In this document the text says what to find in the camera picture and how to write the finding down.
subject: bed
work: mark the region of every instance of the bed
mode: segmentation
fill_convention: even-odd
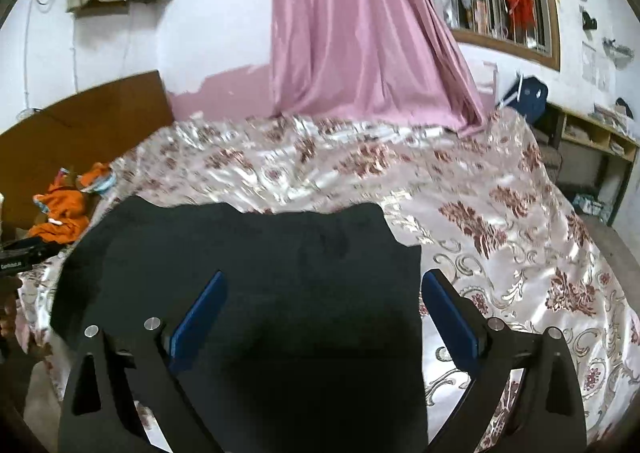
[[[422,247],[486,317],[564,332],[578,372],[588,440],[618,423],[640,385],[640,321],[584,223],[549,180],[529,127],[496,112],[464,140],[441,128],[281,116],[191,120],[160,128],[112,163],[118,181],[92,219],[130,195],[160,206],[226,202],[243,211],[332,212],[375,202],[401,243]],[[49,327],[68,249],[22,273],[20,300],[62,398],[69,361]],[[468,384],[416,292],[430,436]],[[499,437],[518,389],[513,372],[479,449]]]

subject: curtain fold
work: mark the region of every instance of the curtain fold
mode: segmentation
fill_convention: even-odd
[[[276,112],[442,125],[487,120],[433,0],[273,0]]]

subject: floor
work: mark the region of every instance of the floor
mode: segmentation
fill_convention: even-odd
[[[591,238],[602,253],[602,257],[609,262],[613,274],[625,291],[629,305],[640,313],[640,265],[616,233],[599,218],[583,215],[582,220],[589,229]]]

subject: wooden window frame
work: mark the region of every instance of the wooden window frame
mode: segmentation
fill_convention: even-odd
[[[479,34],[469,29],[451,29],[453,37],[458,43],[467,43],[492,49],[518,58],[539,63],[545,67],[560,71],[560,28],[558,24],[558,8],[556,0],[546,0],[549,11],[550,49],[551,55],[542,54],[536,50],[518,45],[511,40],[498,40],[485,34]]]

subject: blue gripper pad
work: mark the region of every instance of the blue gripper pad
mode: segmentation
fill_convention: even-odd
[[[227,292],[226,278],[218,271],[176,327],[167,350],[169,370],[173,375],[189,370],[193,365],[220,309],[225,305]]]
[[[422,277],[422,301],[456,367],[473,377],[479,368],[480,347],[478,337],[462,312],[468,312],[463,306],[465,302],[471,304],[469,310],[477,310],[473,302],[462,298],[449,280],[440,271],[434,270]]]

